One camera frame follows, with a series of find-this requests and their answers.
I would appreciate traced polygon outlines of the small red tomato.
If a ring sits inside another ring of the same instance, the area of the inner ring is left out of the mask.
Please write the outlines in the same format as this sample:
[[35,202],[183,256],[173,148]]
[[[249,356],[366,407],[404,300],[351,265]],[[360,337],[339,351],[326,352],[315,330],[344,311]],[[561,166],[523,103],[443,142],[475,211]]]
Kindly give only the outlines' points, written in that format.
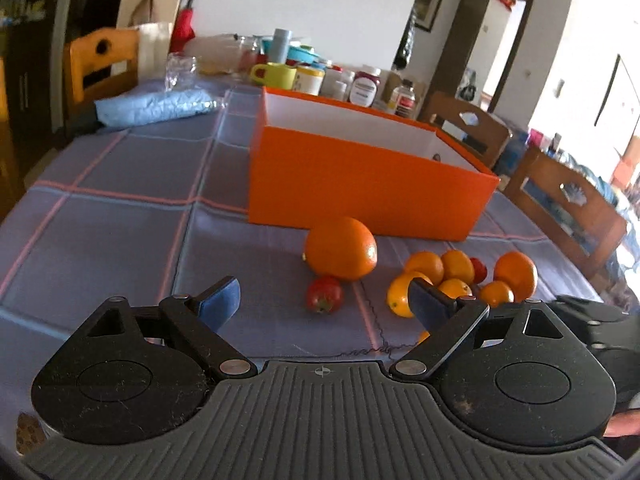
[[470,261],[474,270],[473,283],[483,283],[486,280],[488,274],[487,266],[485,266],[485,263],[483,261],[480,261],[479,258],[472,257]]

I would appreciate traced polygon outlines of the large orange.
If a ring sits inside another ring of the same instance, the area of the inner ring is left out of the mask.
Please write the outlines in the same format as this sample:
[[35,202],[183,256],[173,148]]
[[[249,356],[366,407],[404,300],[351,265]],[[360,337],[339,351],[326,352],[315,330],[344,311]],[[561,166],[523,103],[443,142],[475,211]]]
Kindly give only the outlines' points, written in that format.
[[359,220],[338,217],[311,228],[304,246],[305,261],[317,275],[358,281],[378,264],[378,245]]

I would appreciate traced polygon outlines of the blue plaid tablecloth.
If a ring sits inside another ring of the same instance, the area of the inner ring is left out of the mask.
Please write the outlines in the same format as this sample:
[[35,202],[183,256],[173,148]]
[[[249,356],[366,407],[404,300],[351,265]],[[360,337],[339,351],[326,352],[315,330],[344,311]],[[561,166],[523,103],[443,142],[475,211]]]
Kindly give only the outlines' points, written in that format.
[[346,292],[337,314],[307,312],[305,232],[248,218],[250,141],[262,92],[210,80],[221,112],[82,136],[58,155],[1,227],[1,442],[32,410],[38,370],[107,297],[152,304],[200,292],[224,276],[241,285],[222,333],[251,358],[388,360],[419,326],[386,306],[386,289],[418,250],[464,250],[494,263],[525,252],[536,295],[596,291],[533,222],[495,191],[464,240],[376,235],[378,264]]

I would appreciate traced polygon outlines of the brown wooden chair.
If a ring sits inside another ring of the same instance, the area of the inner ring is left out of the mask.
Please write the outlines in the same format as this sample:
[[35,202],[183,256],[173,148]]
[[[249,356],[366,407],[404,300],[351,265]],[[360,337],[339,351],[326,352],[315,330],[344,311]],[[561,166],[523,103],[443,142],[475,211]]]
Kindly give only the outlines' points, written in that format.
[[448,133],[489,169],[494,168],[512,136],[491,114],[441,91],[426,100],[419,120]]
[[579,172],[531,146],[504,189],[589,281],[605,267],[627,222]]

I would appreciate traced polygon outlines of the orange cardboard box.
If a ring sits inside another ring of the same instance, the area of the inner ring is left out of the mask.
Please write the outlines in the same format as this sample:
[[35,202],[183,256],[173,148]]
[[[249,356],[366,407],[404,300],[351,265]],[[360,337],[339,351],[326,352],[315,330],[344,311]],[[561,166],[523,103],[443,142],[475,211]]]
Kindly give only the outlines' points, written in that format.
[[439,129],[265,88],[250,141],[248,218],[310,229],[352,217],[376,235],[464,240],[498,185]]

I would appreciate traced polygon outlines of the dark brown medicine bottle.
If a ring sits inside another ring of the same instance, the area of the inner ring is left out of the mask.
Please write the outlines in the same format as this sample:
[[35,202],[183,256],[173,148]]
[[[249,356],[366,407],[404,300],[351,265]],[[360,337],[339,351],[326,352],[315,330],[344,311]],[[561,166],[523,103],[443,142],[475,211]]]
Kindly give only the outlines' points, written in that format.
[[387,110],[390,114],[410,118],[416,106],[416,94],[414,93],[414,83],[410,79],[404,79],[397,86],[387,103]]

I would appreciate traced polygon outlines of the folded blue cloth roll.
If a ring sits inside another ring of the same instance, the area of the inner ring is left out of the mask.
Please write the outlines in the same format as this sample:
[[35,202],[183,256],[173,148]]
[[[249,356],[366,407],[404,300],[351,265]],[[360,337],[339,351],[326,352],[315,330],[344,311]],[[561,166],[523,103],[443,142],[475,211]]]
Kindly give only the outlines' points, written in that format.
[[223,106],[223,99],[200,88],[127,93],[94,102],[96,118],[110,128],[141,127],[206,115]]

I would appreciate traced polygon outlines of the purple Centrum vitamin bottle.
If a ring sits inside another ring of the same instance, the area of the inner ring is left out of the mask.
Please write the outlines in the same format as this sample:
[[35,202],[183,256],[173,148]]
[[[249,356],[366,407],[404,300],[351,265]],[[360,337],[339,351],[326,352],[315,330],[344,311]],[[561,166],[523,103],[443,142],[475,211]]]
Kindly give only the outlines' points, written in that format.
[[378,93],[380,76],[379,68],[363,65],[354,76],[347,101],[360,107],[371,107]]

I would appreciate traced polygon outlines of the clear drinking glass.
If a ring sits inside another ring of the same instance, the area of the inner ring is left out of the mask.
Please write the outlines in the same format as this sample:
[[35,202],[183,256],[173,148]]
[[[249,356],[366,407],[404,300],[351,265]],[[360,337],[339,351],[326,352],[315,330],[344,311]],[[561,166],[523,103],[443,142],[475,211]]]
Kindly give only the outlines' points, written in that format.
[[183,52],[168,54],[165,67],[165,90],[179,91],[195,86],[198,76],[198,59]]

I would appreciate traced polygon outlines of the small white pill bottle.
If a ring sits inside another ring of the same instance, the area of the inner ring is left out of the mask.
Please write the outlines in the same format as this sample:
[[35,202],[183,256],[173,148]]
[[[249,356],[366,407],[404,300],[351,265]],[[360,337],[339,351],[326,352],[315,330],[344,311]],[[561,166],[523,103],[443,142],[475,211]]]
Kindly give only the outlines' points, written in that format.
[[337,101],[343,102],[346,96],[348,84],[345,81],[337,80],[334,82],[332,90],[332,98]]

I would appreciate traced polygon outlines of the yellow-green mug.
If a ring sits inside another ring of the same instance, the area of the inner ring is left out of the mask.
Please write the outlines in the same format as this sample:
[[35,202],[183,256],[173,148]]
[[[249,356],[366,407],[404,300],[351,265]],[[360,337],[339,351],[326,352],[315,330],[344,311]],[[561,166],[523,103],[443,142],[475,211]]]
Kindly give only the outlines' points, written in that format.
[[291,90],[296,76],[296,68],[281,63],[256,64],[250,70],[250,80],[255,84],[281,90]]

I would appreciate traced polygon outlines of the white canister yellow lid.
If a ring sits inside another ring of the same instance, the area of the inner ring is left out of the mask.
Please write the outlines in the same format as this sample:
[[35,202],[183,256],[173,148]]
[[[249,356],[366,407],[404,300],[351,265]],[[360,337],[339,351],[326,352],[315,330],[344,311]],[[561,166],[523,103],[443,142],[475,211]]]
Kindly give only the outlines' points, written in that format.
[[310,96],[318,96],[324,76],[326,76],[326,72],[320,68],[299,65],[296,67],[292,90]]

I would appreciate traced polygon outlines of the teal plastic container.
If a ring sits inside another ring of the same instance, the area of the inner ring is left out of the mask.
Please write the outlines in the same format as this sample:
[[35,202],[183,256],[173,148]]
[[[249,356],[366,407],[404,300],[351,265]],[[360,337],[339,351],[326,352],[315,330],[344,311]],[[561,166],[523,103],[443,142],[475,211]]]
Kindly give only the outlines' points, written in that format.
[[318,55],[317,53],[311,52],[311,50],[308,50],[302,47],[295,47],[292,44],[288,46],[288,53],[286,54],[286,57],[282,58],[282,56],[272,55],[270,53],[271,45],[272,45],[271,38],[269,37],[262,38],[262,52],[264,52],[264,55],[267,57],[267,60],[269,62],[284,61],[284,62],[293,62],[294,64],[296,63],[312,64],[314,62],[317,62],[318,59],[320,58],[320,55]]

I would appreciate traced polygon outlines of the orange wooden chair left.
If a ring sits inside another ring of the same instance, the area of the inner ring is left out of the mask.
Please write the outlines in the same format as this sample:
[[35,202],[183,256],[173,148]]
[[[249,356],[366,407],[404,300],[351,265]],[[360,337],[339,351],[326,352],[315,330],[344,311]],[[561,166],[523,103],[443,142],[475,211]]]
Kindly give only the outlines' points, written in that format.
[[64,51],[66,119],[97,100],[132,90],[139,81],[140,34],[134,28],[100,28],[70,41]]

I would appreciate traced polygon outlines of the red folded umbrella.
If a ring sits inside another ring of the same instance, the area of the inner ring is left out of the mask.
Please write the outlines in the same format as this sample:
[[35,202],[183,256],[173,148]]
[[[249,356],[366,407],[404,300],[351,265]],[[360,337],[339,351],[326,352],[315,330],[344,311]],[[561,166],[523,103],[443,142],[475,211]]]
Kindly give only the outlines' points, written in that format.
[[180,9],[172,31],[169,52],[182,52],[186,44],[195,38],[195,32],[191,22],[193,18],[193,1],[186,0],[186,4]]

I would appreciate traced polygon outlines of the light blue thermos bottle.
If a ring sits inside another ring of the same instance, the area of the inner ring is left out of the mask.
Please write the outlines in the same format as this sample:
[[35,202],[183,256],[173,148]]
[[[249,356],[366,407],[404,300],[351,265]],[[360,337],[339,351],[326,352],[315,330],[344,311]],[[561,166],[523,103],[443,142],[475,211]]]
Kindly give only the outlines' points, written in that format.
[[268,61],[270,63],[285,64],[288,59],[288,49],[292,32],[288,29],[276,28],[274,30],[271,44],[268,51]]

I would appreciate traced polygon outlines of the white paper shopping bag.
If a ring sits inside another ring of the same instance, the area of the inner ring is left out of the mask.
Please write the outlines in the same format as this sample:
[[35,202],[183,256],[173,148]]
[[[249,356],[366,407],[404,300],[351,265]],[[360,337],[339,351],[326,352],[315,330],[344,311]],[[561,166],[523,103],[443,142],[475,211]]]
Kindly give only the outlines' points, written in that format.
[[117,28],[149,23],[173,23],[181,0],[120,0]]

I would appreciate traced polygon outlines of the small framed picture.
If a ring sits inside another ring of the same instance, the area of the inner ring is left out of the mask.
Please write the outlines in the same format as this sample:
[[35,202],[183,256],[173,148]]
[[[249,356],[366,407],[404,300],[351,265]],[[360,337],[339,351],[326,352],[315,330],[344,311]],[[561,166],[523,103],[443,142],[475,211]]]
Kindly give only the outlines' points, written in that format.
[[416,27],[431,32],[441,5],[442,0],[414,0]]

